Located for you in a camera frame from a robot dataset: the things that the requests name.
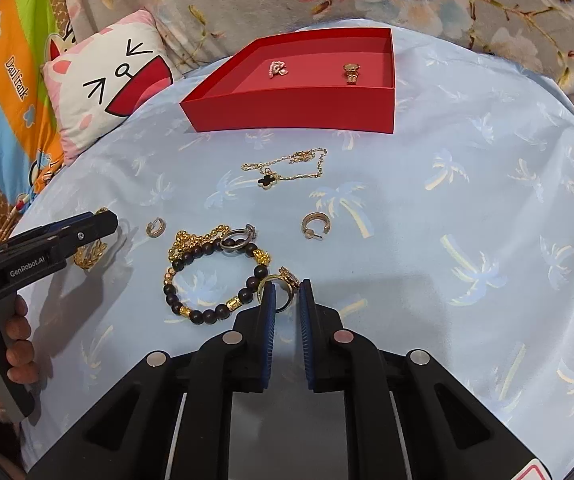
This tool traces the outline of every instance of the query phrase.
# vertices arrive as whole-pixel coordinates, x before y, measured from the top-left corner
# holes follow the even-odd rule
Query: red box
[[[269,78],[269,65],[287,75]],[[358,83],[343,66],[357,63]],[[180,102],[197,132],[239,128],[394,131],[394,48],[390,28],[324,28],[260,38]]]

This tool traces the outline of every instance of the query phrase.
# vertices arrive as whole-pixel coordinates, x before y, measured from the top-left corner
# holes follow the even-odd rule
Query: orange stripe
[[[29,160],[35,160],[37,150],[44,148],[49,138],[57,134],[52,129],[48,107],[38,101],[40,69],[25,39],[16,0],[0,0],[0,31],[0,105],[18,143]],[[22,74],[21,80],[16,69]],[[28,89],[24,99],[21,98],[22,88]],[[27,128],[23,115],[32,104],[35,106],[35,124]]]

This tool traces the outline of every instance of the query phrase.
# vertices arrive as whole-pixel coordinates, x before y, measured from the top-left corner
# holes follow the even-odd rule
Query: pillow
[[[46,62],[42,73],[66,164],[179,77],[146,10]]]

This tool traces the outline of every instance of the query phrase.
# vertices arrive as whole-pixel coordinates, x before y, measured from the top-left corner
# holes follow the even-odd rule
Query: metal bolt
[[[431,357],[424,350],[414,350],[411,352],[410,359],[417,365],[423,366],[431,360]]]
[[[348,330],[338,330],[334,332],[334,339],[339,343],[350,343],[353,341],[353,334]]]
[[[243,340],[243,335],[235,330],[230,330],[222,335],[222,341],[228,345],[237,345]]]
[[[151,352],[151,354],[147,356],[147,364],[152,368],[163,365],[165,361],[166,355],[162,352]]]

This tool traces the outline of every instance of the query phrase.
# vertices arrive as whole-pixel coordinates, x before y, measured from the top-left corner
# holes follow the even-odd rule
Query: red mouth
[[[171,70],[161,56],[156,56],[129,79],[104,111],[117,117],[129,117],[147,99],[173,82]]]

